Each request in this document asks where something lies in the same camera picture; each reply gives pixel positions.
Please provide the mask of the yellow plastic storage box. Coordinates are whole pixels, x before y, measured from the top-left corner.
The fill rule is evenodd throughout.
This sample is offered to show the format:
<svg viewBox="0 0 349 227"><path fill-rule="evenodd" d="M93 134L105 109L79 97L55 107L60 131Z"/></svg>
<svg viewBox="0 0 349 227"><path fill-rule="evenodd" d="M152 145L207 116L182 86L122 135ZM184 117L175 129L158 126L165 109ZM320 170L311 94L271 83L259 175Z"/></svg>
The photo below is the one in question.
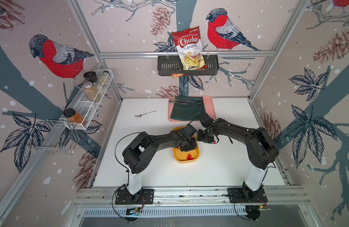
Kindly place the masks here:
<svg viewBox="0 0 349 227"><path fill-rule="evenodd" d="M194 137L197 141L197 133L195 133L192 137ZM200 157L200 149L199 149L198 143L197 143L197 148L195 150L191 150L189 152L182 152L178 148L178 146L179 146L179 144L177 145L177 147L173 148L173 156L178 163L183 164L183 163L194 162ZM192 155L192 158L187 159L187 156L189 154Z"/></svg>

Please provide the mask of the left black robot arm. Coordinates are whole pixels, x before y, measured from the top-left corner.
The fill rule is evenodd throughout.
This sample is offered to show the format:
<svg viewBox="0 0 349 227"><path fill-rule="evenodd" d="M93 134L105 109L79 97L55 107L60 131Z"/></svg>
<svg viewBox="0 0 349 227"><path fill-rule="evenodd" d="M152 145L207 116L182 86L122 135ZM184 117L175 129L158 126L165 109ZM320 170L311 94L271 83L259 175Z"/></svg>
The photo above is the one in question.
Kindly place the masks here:
<svg viewBox="0 0 349 227"><path fill-rule="evenodd" d="M190 124L168 134L149 135L141 132L126 147L122 156L125 165L129 167L129 182L126 191L136 195L142 190L142 172L149 166L156 152L167 148L178 148L188 152L197 148L194 135L197 130Z"/></svg>

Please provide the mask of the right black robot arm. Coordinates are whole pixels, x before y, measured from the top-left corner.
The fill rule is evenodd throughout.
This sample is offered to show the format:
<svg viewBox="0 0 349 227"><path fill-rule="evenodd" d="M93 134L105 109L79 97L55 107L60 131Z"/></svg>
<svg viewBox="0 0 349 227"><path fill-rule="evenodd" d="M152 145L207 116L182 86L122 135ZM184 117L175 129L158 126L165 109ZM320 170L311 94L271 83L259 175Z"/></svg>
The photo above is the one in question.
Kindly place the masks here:
<svg viewBox="0 0 349 227"><path fill-rule="evenodd" d="M268 168L279 155L279 149L265 128L245 128L232 124L222 118L212 119L207 113L199 120L204 127L198 132L198 141L215 144L218 136L226 136L237 140L246 146L251 166L243 190L257 192L263 186Z"/></svg>

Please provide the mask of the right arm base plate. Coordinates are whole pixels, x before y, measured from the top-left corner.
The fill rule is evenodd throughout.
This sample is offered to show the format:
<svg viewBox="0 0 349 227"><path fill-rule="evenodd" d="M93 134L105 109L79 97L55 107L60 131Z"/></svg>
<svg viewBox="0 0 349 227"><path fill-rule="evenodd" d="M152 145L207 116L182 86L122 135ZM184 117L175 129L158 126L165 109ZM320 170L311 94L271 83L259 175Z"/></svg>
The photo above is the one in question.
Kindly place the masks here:
<svg viewBox="0 0 349 227"><path fill-rule="evenodd" d="M230 203L267 203L265 190L261 187L258 191L240 187L227 189Z"/></svg>

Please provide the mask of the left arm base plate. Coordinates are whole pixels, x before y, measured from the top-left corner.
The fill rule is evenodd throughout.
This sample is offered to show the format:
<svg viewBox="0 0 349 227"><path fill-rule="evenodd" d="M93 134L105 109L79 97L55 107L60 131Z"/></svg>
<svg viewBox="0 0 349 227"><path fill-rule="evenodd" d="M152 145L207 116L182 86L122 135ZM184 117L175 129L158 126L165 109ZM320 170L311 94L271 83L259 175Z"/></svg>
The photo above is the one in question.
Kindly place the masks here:
<svg viewBox="0 0 349 227"><path fill-rule="evenodd" d="M132 195L127 188L119 189L115 195L116 205L135 205L135 204L153 204L154 189L141 189Z"/></svg>

